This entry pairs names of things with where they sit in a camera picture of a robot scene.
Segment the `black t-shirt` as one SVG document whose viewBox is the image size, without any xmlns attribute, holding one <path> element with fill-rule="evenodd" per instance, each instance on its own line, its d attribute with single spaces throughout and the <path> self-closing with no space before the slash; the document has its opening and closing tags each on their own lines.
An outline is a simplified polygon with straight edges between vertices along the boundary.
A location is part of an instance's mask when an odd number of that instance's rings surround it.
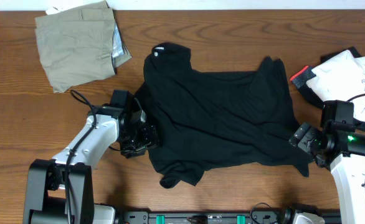
<svg viewBox="0 0 365 224">
<path fill-rule="evenodd" d="M 254 71 L 200 72 L 188 47 L 154 46 L 136 92 L 161 144 L 149 151 L 160 185 L 197 185 L 206 171 L 258 163 L 293 166 L 309 175 L 311 157 L 289 139 L 299 128 L 280 59 Z"/>
</svg>

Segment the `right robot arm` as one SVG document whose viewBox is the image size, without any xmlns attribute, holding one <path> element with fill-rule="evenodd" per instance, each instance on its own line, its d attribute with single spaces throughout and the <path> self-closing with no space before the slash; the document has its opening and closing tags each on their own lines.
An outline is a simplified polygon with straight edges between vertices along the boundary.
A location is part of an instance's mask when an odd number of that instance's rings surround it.
<svg viewBox="0 0 365 224">
<path fill-rule="evenodd" d="M 352 124 L 328 120 L 322 129 L 303 123 L 289 143 L 333 176 L 343 223 L 365 223 L 365 135 Z"/>
</svg>

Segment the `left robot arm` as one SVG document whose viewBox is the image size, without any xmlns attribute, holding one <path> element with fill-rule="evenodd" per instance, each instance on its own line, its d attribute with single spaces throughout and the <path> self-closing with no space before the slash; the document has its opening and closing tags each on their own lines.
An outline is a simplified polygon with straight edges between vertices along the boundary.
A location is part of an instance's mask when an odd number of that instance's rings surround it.
<svg viewBox="0 0 365 224">
<path fill-rule="evenodd" d="M 73 141 L 49 160 L 29 167 L 24 223 L 123 223 L 123 214 L 93 198 L 92 172 L 118 142 L 127 158 L 159 146 L 156 126 L 139 109 L 93 106 Z"/>
</svg>

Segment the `black white printed garment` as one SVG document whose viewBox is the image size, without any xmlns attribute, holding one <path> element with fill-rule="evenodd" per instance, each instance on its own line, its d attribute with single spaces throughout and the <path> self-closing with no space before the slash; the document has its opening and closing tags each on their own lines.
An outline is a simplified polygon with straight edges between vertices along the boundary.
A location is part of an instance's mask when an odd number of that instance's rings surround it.
<svg viewBox="0 0 365 224">
<path fill-rule="evenodd" d="M 322 56 L 319 65 L 305 66 L 290 81 L 317 108 L 329 100 L 350 100 L 354 125 L 365 131 L 365 56 L 355 47 Z"/>
</svg>

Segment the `folded khaki shorts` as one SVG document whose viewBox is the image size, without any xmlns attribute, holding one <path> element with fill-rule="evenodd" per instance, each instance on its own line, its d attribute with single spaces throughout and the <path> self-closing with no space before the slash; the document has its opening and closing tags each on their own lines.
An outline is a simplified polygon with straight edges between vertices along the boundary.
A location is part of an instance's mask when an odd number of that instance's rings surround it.
<svg viewBox="0 0 365 224">
<path fill-rule="evenodd" d="M 39 60 L 55 93 L 110 78 L 131 59 L 106 1 L 37 17 L 35 22 Z"/>
</svg>

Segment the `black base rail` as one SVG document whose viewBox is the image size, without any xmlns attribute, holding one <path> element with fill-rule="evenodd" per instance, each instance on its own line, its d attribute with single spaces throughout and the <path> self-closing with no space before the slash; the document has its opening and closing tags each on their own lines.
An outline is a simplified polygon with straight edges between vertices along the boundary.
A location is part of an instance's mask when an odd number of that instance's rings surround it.
<svg viewBox="0 0 365 224">
<path fill-rule="evenodd" d="M 243 212 L 151 212 L 120 211 L 104 205 L 94 205 L 94 223 L 108 224 L 286 224 L 324 223 L 342 224 L 339 210 L 319 210 L 316 207 L 294 204 L 283 209 L 264 203 Z"/>
</svg>

